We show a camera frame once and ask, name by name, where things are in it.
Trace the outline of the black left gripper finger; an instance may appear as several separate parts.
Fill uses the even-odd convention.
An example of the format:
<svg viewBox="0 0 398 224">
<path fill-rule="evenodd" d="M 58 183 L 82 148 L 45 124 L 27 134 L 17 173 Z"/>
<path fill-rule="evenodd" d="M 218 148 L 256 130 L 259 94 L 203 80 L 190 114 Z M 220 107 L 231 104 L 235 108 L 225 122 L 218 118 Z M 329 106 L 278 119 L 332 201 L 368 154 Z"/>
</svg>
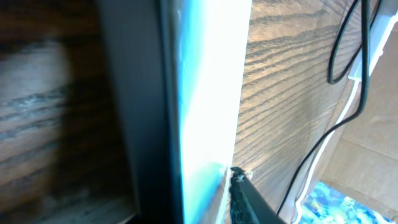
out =
<svg viewBox="0 0 398 224">
<path fill-rule="evenodd" d="M 229 187 L 232 224 L 285 224 L 251 183 L 240 167 L 231 167 Z"/>
</svg>

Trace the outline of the Samsung Galaxy smartphone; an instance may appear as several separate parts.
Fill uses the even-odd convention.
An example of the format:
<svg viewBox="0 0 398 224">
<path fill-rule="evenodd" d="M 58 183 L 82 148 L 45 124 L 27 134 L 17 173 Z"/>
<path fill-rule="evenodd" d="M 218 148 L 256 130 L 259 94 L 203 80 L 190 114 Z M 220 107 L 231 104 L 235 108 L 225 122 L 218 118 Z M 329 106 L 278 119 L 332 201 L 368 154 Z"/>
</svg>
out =
<svg viewBox="0 0 398 224">
<path fill-rule="evenodd" d="M 137 213 L 223 223 L 251 1 L 97 2 Z"/>
</svg>

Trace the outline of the white power strip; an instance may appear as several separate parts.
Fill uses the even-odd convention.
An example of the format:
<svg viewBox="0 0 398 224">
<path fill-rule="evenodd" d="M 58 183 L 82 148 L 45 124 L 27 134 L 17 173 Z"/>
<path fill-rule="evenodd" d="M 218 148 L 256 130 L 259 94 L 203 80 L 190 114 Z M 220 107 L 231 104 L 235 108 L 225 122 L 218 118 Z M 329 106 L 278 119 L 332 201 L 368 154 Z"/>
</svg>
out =
<svg viewBox="0 0 398 224">
<path fill-rule="evenodd" d="M 371 76 L 383 48 L 397 22 L 397 0 L 384 0 L 370 30 L 369 76 Z"/>
</svg>

